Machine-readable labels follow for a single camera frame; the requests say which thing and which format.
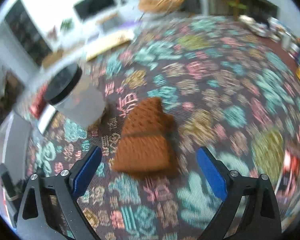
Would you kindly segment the dark glass cabinet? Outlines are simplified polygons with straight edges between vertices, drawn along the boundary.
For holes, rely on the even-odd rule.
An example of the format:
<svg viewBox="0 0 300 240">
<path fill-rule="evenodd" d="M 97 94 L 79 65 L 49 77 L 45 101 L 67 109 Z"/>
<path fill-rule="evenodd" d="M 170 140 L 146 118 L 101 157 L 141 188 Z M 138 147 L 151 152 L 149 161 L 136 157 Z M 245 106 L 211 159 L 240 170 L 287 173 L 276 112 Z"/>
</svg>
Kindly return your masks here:
<svg viewBox="0 0 300 240">
<path fill-rule="evenodd" d="M 16 0 L 5 16 L 5 21 L 30 58 L 40 67 L 52 50 L 32 22 L 21 0 Z"/>
</svg>

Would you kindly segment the black television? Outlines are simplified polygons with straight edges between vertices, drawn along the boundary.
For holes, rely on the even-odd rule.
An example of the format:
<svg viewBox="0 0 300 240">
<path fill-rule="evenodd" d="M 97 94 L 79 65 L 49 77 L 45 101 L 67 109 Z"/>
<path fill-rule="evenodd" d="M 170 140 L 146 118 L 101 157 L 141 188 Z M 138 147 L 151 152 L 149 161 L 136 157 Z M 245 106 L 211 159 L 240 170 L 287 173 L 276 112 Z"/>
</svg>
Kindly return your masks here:
<svg viewBox="0 0 300 240">
<path fill-rule="evenodd" d="M 115 6 L 117 6 L 115 0 L 81 0 L 74 5 L 74 11 L 80 20 L 85 21 Z"/>
</svg>

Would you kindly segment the wooden side table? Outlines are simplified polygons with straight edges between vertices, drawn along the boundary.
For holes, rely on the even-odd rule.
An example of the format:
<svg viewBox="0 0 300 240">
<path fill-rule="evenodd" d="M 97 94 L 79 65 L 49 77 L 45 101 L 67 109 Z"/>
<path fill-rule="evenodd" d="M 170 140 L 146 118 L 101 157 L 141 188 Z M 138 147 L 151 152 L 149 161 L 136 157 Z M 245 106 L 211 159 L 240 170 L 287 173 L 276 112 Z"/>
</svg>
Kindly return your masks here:
<svg viewBox="0 0 300 240">
<path fill-rule="evenodd" d="M 255 20 L 267 20 L 278 16 L 277 5 L 267 0 L 207 0 L 208 12 L 211 16 L 231 16 L 238 20 L 241 15 L 247 15 Z"/>
</svg>

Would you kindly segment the orange lounge chair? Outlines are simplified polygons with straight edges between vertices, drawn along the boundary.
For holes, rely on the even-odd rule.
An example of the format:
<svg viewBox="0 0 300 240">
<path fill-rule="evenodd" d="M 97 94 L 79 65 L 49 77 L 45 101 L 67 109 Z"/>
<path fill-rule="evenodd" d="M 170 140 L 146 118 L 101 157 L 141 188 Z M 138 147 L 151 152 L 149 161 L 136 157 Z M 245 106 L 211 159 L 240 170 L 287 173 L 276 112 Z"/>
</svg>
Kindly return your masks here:
<svg viewBox="0 0 300 240">
<path fill-rule="evenodd" d="M 170 13 L 181 7 L 185 0 L 139 0 L 138 9 L 143 13 Z"/>
</svg>

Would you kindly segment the brown cloth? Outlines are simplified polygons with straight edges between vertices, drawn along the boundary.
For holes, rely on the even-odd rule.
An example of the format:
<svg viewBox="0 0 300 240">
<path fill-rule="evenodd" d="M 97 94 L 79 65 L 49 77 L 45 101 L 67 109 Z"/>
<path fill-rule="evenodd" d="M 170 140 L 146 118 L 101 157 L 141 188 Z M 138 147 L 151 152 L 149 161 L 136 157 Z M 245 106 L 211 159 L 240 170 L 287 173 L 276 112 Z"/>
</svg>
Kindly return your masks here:
<svg viewBox="0 0 300 240">
<path fill-rule="evenodd" d="M 174 128 L 161 98 L 140 101 L 125 118 L 112 169 L 136 178 L 175 174 L 177 158 L 170 137 Z"/>
</svg>

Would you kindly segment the clear jar black lid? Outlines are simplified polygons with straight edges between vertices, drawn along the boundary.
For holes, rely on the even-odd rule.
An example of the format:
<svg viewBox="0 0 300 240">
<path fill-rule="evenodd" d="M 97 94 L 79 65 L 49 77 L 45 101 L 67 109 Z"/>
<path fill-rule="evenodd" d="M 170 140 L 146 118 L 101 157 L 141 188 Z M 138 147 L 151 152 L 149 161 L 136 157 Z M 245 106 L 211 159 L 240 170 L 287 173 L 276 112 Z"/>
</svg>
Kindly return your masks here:
<svg viewBox="0 0 300 240">
<path fill-rule="evenodd" d="M 76 63 L 64 67 L 50 80 L 44 99 L 85 130 L 100 122 L 106 110 L 102 93 Z"/>
</svg>

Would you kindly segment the red patterned pouch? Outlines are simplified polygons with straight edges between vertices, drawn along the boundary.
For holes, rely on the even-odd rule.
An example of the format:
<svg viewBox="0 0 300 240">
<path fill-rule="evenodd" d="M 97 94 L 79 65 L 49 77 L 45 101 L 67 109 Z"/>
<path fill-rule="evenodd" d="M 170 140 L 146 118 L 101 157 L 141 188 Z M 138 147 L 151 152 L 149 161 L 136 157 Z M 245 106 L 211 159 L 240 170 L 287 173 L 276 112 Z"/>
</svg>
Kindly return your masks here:
<svg viewBox="0 0 300 240">
<path fill-rule="evenodd" d="M 44 99 L 44 94 L 47 90 L 47 83 L 43 84 L 38 90 L 37 94 L 35 95 L 34 99 L 32 100 L 29 110 L 30 114 L 36 118 L 39 119 L 40 115 L 42 114 L 45 106 L 46 106 L 46 100 Z"/>
</svg>

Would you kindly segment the cardboard box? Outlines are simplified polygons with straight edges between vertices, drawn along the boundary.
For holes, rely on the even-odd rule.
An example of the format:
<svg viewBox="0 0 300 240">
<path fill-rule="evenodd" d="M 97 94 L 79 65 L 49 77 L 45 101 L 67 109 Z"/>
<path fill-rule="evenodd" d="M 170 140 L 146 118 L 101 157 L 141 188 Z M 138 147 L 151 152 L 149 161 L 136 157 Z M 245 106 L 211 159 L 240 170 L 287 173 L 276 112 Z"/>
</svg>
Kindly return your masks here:
<svg viewBox="0 0 300 240">
<path fill-rule="evenodd" d="M 59 61 L 63 56 L 64 50 L 59 49 L 57 51 L 51 52 L 42 60 L 42 67 L 49 68 L 51 65 Z"/>
</svg>

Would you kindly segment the patterned woven tablecloth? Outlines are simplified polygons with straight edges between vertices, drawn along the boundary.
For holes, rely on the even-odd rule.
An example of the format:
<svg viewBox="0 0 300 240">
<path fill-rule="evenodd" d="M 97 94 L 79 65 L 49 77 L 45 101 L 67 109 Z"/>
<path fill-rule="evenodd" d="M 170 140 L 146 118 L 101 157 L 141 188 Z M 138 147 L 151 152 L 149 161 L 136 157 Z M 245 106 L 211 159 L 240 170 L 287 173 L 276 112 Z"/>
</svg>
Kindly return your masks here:
<svg viewBox="0 0 300 240">
<path fill-rule="evenodd" d="M 198 147 L 244 176 L 266 173 L 272 183 L 284 164 L 300 167 L 283 154 L 287 139 L 300 145 L 293 65 L 278 44 L 223 17 L 142 29 L 130 46 L 82 66 L 108 103 L 98 128 L 85 131 L 57 114 L 43 142 L 29 144 L 26 175 L 39 167 L 56 175 L 98 145 L 102 161 L 78 203 L 102 239 L 195 239 L 221 203 L 197 165 Z M 136 180 L 112 169 L 125 117 L 149 97 L 160 97 L 177 124 L 175 178 Z M 300 216 L 300 173 L 285 182 L 283 229 Z"/>
</svg>

